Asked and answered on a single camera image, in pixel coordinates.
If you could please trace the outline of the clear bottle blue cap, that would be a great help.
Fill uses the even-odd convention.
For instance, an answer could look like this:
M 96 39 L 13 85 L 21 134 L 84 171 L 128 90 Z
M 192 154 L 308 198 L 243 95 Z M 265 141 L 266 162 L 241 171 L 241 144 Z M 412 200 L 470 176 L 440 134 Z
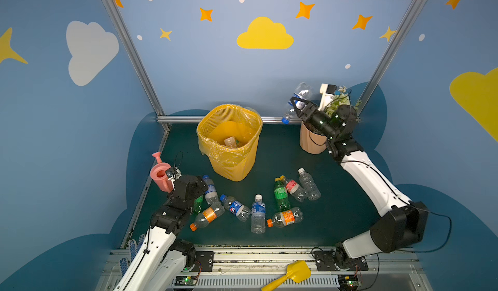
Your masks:
M 305 104 L 302 100 L 310 100 L 312 95 L 312 88 L 304 82 L 300 83 L 288 101 L 281 121 L 288 125 L 292 119 L 297 118 L 296 109 L 303 109 Z

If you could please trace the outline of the pepsi bottle blue cap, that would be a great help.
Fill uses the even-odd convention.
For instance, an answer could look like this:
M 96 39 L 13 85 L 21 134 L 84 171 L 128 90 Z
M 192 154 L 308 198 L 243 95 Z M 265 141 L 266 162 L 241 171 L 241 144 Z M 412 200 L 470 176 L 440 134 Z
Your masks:
M 241 222 L 246 222 L 250 217 L 250 209 L 246 205 L 243 205 L 240 201 L 236 200 L 233 196 L 227 196 L 222 194 L 220 196 L 220 201 L 223 204 L 226 211 L 232 213 Z

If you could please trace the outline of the clear crushed bottle green cap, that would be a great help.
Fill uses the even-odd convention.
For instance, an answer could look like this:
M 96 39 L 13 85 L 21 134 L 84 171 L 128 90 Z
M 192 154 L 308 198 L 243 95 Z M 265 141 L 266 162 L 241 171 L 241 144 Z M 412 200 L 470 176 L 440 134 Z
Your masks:
M 234 137 L 228 137 L 224 139 L 224 145 L 228 148 L 234 149 L 239 147 L 239 141 Z

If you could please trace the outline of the clear bottle white cap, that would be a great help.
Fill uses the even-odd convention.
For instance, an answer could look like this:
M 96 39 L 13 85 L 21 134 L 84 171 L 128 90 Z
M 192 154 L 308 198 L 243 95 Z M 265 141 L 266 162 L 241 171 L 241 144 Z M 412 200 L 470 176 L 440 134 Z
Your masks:
M 321 197 L 321 193 L 312 176 L 304 168 L 298 169 L 298 173 L 301 186 L 307 192 L 308 199 L 310 201 L 318 200 Z

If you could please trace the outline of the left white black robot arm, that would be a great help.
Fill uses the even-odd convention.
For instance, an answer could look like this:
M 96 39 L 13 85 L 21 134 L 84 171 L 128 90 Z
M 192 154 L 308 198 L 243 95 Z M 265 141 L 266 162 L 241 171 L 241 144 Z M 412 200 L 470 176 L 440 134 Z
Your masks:
M 194 244 L 178 236 L 193 214 L 195 200 L 208 189 L 200 176 L 182 175 L 168 200 L 153 214 L 137 256 L 115 290 L 167 290 L 196 260 Z

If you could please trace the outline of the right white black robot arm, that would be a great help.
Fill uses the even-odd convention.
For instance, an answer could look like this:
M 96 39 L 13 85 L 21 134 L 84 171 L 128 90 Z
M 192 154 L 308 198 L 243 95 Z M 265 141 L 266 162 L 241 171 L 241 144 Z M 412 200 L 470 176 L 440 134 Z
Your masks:
M 429 210 L 389 182 L 353 138 L 352 132 L 357 125 L 355 108 L 340 105 L 332 116 L 328 116 L 312 101 L 293 96 L 290 103 L 302 122 L 326 136 L 329 154 L 356 180 L 380 216 L 368 231 L 336 245 L 335 263 L 344 267 L 367 255 L 390 253 L 421 242 Z

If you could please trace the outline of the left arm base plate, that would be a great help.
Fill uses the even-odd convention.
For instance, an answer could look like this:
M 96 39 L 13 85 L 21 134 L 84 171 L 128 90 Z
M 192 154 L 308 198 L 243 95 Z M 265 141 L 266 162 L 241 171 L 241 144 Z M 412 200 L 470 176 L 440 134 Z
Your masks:
M 198 272 L 199 270 L 203 272 L 212 272 L 214 263 L 214 252 L 213 251 L 196 251 L 195 262 L 192 268 L 192 272 Z

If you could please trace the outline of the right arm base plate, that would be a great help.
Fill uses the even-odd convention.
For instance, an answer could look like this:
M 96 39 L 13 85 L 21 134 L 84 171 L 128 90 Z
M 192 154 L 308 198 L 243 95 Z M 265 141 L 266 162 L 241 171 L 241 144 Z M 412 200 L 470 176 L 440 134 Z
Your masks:
M 368 271 L 368 265 L 364 257 L 349 259 L 342 259 L 341 256 L 336 256 L 335 250 L 321 250 L 317 249 L 311 252 L 315 260 L 317 270 L 319 272 L 355 272 Z

